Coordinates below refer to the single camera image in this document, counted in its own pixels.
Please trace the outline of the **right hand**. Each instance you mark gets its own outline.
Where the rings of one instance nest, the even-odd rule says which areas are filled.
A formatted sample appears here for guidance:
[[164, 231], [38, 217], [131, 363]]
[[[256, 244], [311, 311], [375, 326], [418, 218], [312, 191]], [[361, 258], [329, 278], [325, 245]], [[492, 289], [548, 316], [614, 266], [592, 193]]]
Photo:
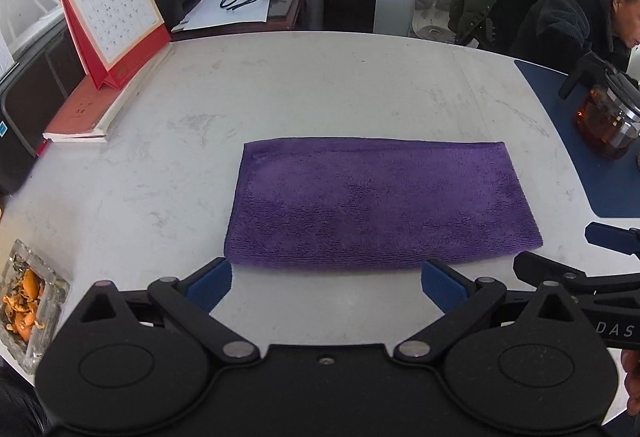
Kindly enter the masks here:
[[628, 395], [627, 412], [634, 417], [640, 412], [640, 351], [623, 350], [620, 363], [626, 374], [624, 385]]

